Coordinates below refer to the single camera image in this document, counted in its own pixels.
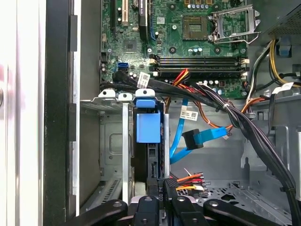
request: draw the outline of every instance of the cpu socket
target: cpu socket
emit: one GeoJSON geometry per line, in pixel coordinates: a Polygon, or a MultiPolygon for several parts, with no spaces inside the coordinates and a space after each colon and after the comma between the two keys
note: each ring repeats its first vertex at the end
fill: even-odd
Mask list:
{"type": "Polygon", "coordinates": [[[208,40],[207,17],[184,16],[183,40],[208,40]]]}

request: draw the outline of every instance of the green circuit board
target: green circuit board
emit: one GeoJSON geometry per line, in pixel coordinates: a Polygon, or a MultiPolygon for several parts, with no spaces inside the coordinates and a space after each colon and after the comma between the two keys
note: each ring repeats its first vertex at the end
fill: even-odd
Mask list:
{"type": "MultiPolygon", "coordinates": [[[[138,4],[138,1],[128,0],[128,24],[117,24],[115,32],[111,28],[111,1],[113,0],[102,0],[101,51],[108,55],[106,73],[101,73],[102,80],[112,81],[112,74],[117,70],[117,62],[129,63],[129,74],[134,75],[136,79],[140,72],[152,75],[149,71],[149,54],[164,57],[246,57],[247,48],[244,42],[236,45],[216,45],[207,40],[207,36],[211,33],[208,16],[213,11],[231,8],[230,0],[152,0],[150,31],[153,36],[155,32],[159,35],[155,40],[150,38],[148,43],[140,38],[138,9],[132,7],[133,4],[138,4]],[[200,17],[204,22],[195,23],[194,19],[200,17]],[[170,53],[170,48],[175,48],[176,52],[170,53]]],[[[115,8],[122,8],[123,0],[115,1],[115,8]]],[[[116,14],[116,19],[122,17],[117,12],[116,14]]],[[[223,27],[226,35],[230,32],[245,31],[245,14],[225,17],[223,27]]],[[[244,97],[240,78],[229,78],[224,80],[222,87],[215,83],[211,87],[221,89],[223,97],[244,97]]]]}

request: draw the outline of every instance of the sticker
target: sticker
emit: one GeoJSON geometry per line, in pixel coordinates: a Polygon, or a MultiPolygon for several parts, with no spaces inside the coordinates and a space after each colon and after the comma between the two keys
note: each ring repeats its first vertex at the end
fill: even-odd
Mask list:
{"type": "Polygon", "coordinates": [[[146,89],[147,85],[149,84],[150,77],[150,74],[140,72],[137,88],[146,89]]]}
{"type": "Polygon", "coordinates": [[[293,82],[288,82],[286,84],[283,84],[281,87],[277,87],[274,89],[274,91],[272,92],[272,94],[277,94],[281,91],[286,91],[286,90],[290,90],[293,86],[293,82]]]}
{"type": "Polygon", "coordinates": [[[197,121],[198,120],[198,112],[192,112],[192,111],[187,111],[187,110],[182,109],[180,118],[197,121]]]}
{"type": "Polygon", "coordinates": [[[157,17],[157,24],[165,24],[165,17],[157,17]]]}

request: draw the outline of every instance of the motherboard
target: motherboard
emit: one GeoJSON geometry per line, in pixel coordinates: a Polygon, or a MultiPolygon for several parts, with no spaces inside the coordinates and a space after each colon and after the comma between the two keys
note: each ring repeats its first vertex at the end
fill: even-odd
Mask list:
{"type": "MultiPolygon", "coordinates": [[[[102,0],[101,79],[122,70],[138,79],[172,82],[185,68],[226,98],[243,98],[248,67],[245,42],[214,43],[214,13],[241,0],[102,0]]],[[[222,17],[223,35],[246,30],[246,12],[222,17]]]]}

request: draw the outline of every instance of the cable tie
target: cable tie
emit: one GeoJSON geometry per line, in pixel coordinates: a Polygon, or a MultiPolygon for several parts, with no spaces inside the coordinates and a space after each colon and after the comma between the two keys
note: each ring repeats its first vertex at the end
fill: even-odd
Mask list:
{"type": "Polygon", "coordinates": [[[223,109],[225,109],[226,107],[230,106],[228,103],[225,103],[223,106],[223,109]]]}

